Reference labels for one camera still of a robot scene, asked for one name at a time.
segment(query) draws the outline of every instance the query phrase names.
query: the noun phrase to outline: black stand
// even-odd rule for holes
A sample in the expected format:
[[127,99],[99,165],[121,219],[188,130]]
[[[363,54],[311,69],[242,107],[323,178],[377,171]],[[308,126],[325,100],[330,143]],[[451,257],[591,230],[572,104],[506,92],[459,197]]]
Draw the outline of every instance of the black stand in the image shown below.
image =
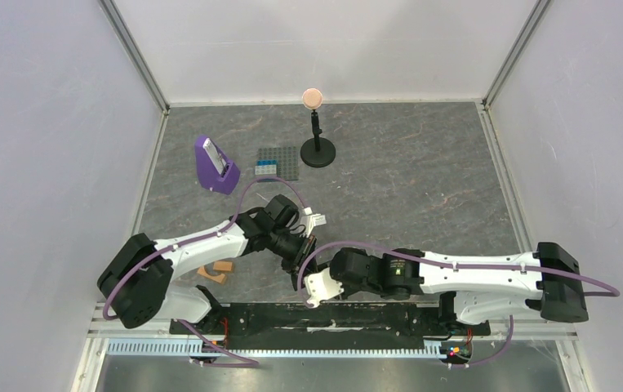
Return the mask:
[[322,131],[316,110],[311,111],[311,131],[314,138],[301,146],[301,160],[311,167],[326,167],[335,160],[335,146],[330,140],[320,137]]

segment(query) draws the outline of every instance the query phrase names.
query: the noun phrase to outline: white wall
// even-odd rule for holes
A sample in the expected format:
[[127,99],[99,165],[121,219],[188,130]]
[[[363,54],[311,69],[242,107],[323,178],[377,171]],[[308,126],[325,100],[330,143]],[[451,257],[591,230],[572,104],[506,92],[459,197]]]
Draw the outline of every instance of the white wall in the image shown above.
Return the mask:
[[535,0],[116,0],[172,103],[482,98]]
[[552,3],[493,114],[533,239],[622,290],[577,327],[594,386],[623,390],[623,2]]
[[69,390],[159,112],[93,0],[0,0],[0,391]]

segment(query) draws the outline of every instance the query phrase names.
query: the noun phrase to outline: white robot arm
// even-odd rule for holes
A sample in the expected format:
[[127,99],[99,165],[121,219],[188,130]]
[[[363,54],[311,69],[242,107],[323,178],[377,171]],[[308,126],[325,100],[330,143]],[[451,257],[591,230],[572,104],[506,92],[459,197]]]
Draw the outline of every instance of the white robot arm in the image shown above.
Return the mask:
[[[111,306],[126,328],[138,327],[152,318],[196,323],[208,313],[210,302],[197,287],[172,284],[177,278],[214,261],[264,249],[281,256],[283,270],[295,278],[301,262],[314,250],[312,230],[325,223],[325,216],[312,213],[308,207],[299,211],[291,200],[278,195],[265,208],[239,214],[232,225],[225,220],[198,233],[156,241],[136,234],[100,276],[97,287],[108,299],[117,292]],[[216,235],[190,242],[213,233]],[[120,284],[134,266],[155,252],[160,254]],[[307,272],[315,268],[311,265]]]
[[[432,261],[463,264],[487,264],[487,265],[530,265],[540,266],[540,261],[535,259],[532,252],[525,252],[511,256],[449,256],[433,252],[423,252],[423,258]],[[336,256],[338,262],[348,264],[346,258]],[[409,261],[392,260],[396,274],[409,274]],[[432,265],[418,265],[418,278],[420,283],[418,290],[411,290],[409,294],[400,296],[395,293],[389,297],[394,299],[407,299],[405,296],[414,294],[443,294],[455,292],[452,299],[452,311],[456,321],[463,324],[475,325],[489,319],[501,319],[509,315],[521,316],[524,314],[539,314],[539,309],[533,309],[527,305],[528,300],[539,302],[542,298],[542,290],[538,288],[538,282],[542,281],[541,273],[529,272],[521,274],[513,270],[490,270],[490,269],[447,269]],[[332,274],[338,278],[346,277],[346,271],[333,268],[324,269],[316,274],[305,276],[306,291],[309,295],[308,302],[317,307],[321,301],[329,300],[346,292],[343,283],[333,279]],[[345,286],[353,286],[352,278]]]
[[[579,274],[577,262],[555,243],[540,243],[536,252],[495,257],[448,256],[412,249],[386,250],[393,254],[378,257],[369,256],[363,249],[344,247],[330,262],[316,265],[313,261],[300,271],[303,261],[315,250],[316,238],[311,231],[323,224],[324,216],[313,214],[310,208],[300,212],[292,201],[278,195],[265,208],[238,215],[234,224],[226,220],[199,233],[154,242],[137,234],[124,245],[97,285],[108,298],[117,291],[111,305],[127,328],[138,327],[153,317],[197,323],[210,311],[211,299],[198,287],[171,283],[214,261],[267,249],[282,257],[282,268],[293,282],[302,275],[312,307],[356,292],[372,292],[392,300],[439,294],[438,322],[444,326],[476,325],[523,314],[569,323],[588,319],[580,282],[526,272],[524,268],[521,272],[520,267],[544,266]],[[204,234],[213,235],[189,242]],[[156,249],[163,251],[151,264],[119,284],[128,270]],[[423,264],[406,256],[446,263],[451,268]],[[486,265],[486,269],[458,268],[477,264]]]

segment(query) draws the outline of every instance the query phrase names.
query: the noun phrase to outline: purple phone stand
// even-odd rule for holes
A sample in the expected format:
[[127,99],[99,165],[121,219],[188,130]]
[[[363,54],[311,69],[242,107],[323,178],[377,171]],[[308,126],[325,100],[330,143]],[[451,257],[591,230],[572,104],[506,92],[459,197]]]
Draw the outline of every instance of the purple phone stand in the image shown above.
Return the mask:
[[196,173],[198,174],[200,185],[212,192],[231,194],[234,188],[237,187],[239,176],[241,175],[234,161],[227,158],[220,147],[205,135],[201,135],[196,139],[194,149],[196,152]]

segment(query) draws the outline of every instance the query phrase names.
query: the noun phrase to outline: red wire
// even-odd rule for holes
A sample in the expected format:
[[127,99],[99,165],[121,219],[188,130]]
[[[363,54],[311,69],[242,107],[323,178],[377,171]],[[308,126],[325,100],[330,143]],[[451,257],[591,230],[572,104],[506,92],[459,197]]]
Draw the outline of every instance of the red wire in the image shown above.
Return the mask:
[[220,321],[220,324],[225,326],[225,338],[222,340],[222,343],[225,346],[225,348],[227,348],[227,336],[229,335],[229,321],[227,320],[226,317],[223,317],[222,320],[224,321]]

